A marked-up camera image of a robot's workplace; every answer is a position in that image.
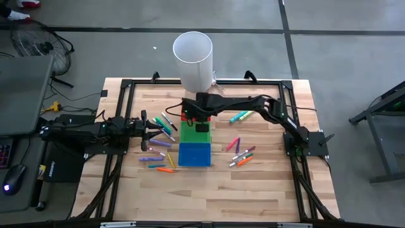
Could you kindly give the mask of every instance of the blue block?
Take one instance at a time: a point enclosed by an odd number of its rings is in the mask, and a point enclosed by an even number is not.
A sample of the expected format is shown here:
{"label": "blue block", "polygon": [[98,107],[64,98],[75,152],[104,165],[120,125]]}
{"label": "blue block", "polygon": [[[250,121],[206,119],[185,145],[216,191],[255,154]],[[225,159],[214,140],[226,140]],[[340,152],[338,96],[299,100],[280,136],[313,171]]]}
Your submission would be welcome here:
{"label": "blue block", "polygon": [[178,148],[178,165],[184,167],[210,167],[211,143],[181,142]]}

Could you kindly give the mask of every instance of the gray floor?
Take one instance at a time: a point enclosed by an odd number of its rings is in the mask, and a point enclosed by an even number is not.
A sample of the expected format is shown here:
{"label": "gray floor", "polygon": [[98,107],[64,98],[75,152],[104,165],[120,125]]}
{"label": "gray floor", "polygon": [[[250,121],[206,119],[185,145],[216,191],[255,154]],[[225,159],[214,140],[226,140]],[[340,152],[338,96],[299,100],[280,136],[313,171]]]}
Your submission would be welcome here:
{"label": "gray floor", "polygon": [[[48,25],[152,28],[281,29],[276,0],[43,0],[30,11]],[[405,30],[401,0],[284,0],[291,29]],[[13,53],[8,33],[0,33],[0,51]],[[101,90],[106,77],[176,77],[171,33],[60,32],[74,43],[72,67],[63,76],[74,89],[58,86],[77,98]],[[283,35],[208,34],[214,44],[219,77],[291,79]],[[405,182],[371,186],[382,175],[366,123],[353,127],[349,117],[366,108],[387,89],[405,79],[405,37],[293,35],[300,79],[309,79],[322,129],[336,136],[328,143],[333,184],[341,217],[351,222],[405,224]],[[97,97],[63,105],[96,108]],[[75,186],[60,184],[44,212],[0,215],[0,224],[63,219]]]}

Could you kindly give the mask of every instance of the white cylinder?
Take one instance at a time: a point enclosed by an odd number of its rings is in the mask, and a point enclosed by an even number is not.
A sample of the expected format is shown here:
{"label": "white cylinder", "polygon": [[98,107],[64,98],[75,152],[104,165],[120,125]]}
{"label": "white cylinder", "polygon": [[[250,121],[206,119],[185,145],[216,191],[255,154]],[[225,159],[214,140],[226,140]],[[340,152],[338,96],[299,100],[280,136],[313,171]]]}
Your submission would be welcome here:
{"label": "white cylinder", "polygon": [[205,92],[213,82],[213,43],[204,33],[186,32],[173,43],[184,89]]}

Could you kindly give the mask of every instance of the wooden tabletop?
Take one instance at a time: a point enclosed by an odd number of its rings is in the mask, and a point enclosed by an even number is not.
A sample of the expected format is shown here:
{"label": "wooden tabletop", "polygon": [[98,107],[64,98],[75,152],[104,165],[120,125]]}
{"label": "wooden tabletop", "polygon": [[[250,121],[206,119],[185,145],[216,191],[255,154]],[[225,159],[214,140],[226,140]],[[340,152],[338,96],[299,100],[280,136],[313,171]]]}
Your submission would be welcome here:
{"label": "wooden tabletop", "polygon": [[[107,78],[104,90],[108,96],[100,99],[98,112],[106,110],[106,117],[115,115],[122,78]],[[314,108],[308,80],[293,80],[296,104]],[[247,97],[267,94],[279,97],[272,85],[225,85],[224,90],[212,88],[224,96]],[[166,107],[179,104],[185,92],[181,85],[137,85],[131,117],[147,111],[149,119],[161,117]],[[128,91],[121,115],[124,116]],[[180,107],[171,110],[180,113]],[[147,168],[153,162],[139,162],[140,156],[155,156],[140,150],[140,139],[131,139],[124,156],[115,206],[114,220],[177,220],[177,221],[233,221],[233,222],[296,222],[299,221],[296,194],[292,181],[290,160],[285,156],[282,133],[284,129],[263,120],[254,113],[242,122],[228,122],[238,111],[224,111],[211,119],[211,162],[209,168],[176,168],[168,174]],[[310,131],[319,130],[315,111],[298,110],[300,123]],[[180,127],[180,117],[168,115]],[[173,131],[176,143],[171,148],[153,146],[167,153],[177,163],[179,132]],[[241,167],[229,168],[234,150],[225,151],[235,137],[240,137],[240,148],[256,146],[253,159]],[[163,134],[157,140],[170,143]],[[105,155],[96,155],[84,165],[82,178],[73,206],[72,216],[78,215],[90,203],[100,188]],[[170,167],[166,159],[164,164]],[[308,157],[313,189],[330,212],[339,217],[332,179],[325,162]],[[308,197],[304,193],[306,212]],[[104,211],[108,207],[107,193]]]}

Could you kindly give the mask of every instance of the computer mouse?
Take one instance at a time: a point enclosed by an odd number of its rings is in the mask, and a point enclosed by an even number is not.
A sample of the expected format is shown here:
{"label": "computer mouse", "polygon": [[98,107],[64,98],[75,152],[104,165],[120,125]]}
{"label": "computer mouse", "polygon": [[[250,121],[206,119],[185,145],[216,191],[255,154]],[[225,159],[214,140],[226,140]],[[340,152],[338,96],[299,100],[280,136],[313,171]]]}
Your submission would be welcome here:
{"label": "computer mouse", "polygon": [[3,180],[3,193],[7,196],[16,194],[20,188],[24,178],[26,166],[15,165],[11,167]]}

